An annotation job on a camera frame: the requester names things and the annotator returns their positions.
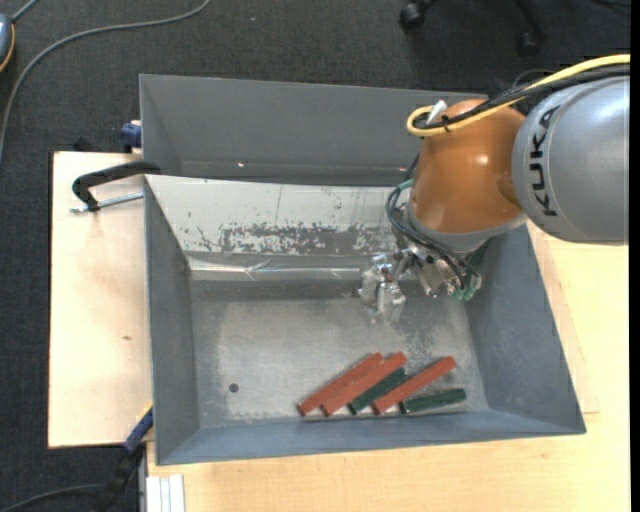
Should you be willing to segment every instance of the black cord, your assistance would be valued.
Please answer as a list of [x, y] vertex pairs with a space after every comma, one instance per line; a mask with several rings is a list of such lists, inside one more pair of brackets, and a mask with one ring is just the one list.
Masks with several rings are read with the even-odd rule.
[[460, 121], [464, 121], [465, 119], [469, 119], [473, 116], [476, 116], [482, 112], [490, 110], [495, 107], [499, 107], [506, 103], [510, 103], [515, 100], [521, 100], [531, 96], [540, 96], [540, 95], [548, 95], [550, 93], [559, 91], [561, 89], [566, 89], [568, 87], [572, 87], [574, 85], [578, 85], [581, 83], [593, 82], [596, 80], [601, 80], [603, 78], [610, 78], [614, 76], [624, 76], [628, 75], [630, 72], [629, 65], [611, 65], [607, 67], [603, 67], [601, 69], [584, 71], [582, 73], [578, 73], [576, 75], [562, 78], [559, 80], [554, 80], [553, 82], [549, 82], [547, 84], [539, 85], [536, 87], [529, 88], [532, 84], [526, 83], [522, 85], [518, 85], [516, 87], [512, 87], [493, 98], [490, 98], [480, 105], [468, 110], [467, 112], [463, 112], [454, 117], [447, 118], [446, 121], [434, 121], [432, 123], [426, 124], [424, 117], [418, 117], [414, 121], [414, 126], [416, 128], [442, 128], [445, 125], [451, 126]]
[[18, 21], [18, 18], [22, 16], [25, 12], [27, 12], [31, 7], [33, 7], [33, 4], [35, 4], [37, 1], [38, 0], [29, 0], [26, 4], [24, 4], [18, 10], [18, 12], [16, 12], [13, 16], [11, 16], [11, 22], [15, 23], [16, 21]]
[[93, 494], [97, 491], [102, 490], [103, 487], [104, 485], [87, 484], [76, 485], [74, 487], [65, 487], [64, 489], [56, 489], [54, 491], [38, 494], [37, 496], [33, 496], [32, 498], [16, 503], [15, 505], [11, 505], [8, 508], [3, 508], [2, 510], [0, 510], [0, 512], [15, 512], [16, 510], [23, 509], [33, 503], [37, 503], [38, 501], [56, 498], [65, 494]]

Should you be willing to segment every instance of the wooden table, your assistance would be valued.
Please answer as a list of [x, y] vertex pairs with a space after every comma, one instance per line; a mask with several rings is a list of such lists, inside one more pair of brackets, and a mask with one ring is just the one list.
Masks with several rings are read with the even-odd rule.
[[[142, 203], [68, 211], [76, 176], [131, 158], [55, 155], [51, 448], [121, 442], [151, 397]], [[162, 467], [150, 441], [148, 474], [183, 474], [191, 512], [630, 510], [628, 247], [530, 229], [586, 435]]]

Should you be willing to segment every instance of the dark carpet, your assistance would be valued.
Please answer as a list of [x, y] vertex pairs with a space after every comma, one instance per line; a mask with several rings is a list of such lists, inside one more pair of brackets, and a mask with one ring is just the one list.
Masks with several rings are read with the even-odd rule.
[[[2, 0], [0, 12], [13, 14], [23, 1]], [[199, 1], [40, 0], [18, 21], [17, 54], [0, 74], [0, 110], [19, 72], [54, 41], [172, 16]], [[96, 151], [122, 151], [118, 132], [139, 117], [139, 73], [493, 94], [527, 69], [630, 49], [625, 14], [593, 0], [532, 3], [549, 38], [530, 59], [515, 51], [526, 24], [511, 0], [443, 0], [409, 35], [397, 23], [402, 0], [213, 0], [188, 21], [97, 35], [41, 62], [15, 103], [0, 168], [0, 510], [58, 487], [103, 483], [119, 455], [117, 447], [47, 449], [51, 151], [78, 137]], [[33, 510], [89, 503], [59, 498]], [[114, 507], [136, 509], [133, 488]]]

